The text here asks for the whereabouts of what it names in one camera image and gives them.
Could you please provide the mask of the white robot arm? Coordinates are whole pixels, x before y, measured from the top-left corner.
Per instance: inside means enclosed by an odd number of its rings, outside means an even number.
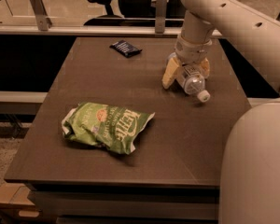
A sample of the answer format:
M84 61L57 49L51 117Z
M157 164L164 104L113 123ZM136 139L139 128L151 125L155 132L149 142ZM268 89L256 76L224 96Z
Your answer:
M206 61L219 30L231 66L259 103L233 126L223 156L219 224L280 224L280 21L237 0L181 0L186 9L162 85L178 82L205 102L202 81L188 69Z

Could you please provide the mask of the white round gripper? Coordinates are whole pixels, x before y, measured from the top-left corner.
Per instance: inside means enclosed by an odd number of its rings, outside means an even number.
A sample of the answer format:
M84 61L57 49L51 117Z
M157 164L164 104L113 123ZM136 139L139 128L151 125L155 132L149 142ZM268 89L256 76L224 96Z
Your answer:
M162 86L165 89L170 88L177 78L178 71L181 68L181 63L198 63L201 68L202 75L205 78L209 78L210 62L206 56L211 46L211 40L203 43L191 43L179 35L175 42L175 54L180 61L176 57L169 59L162 77Z

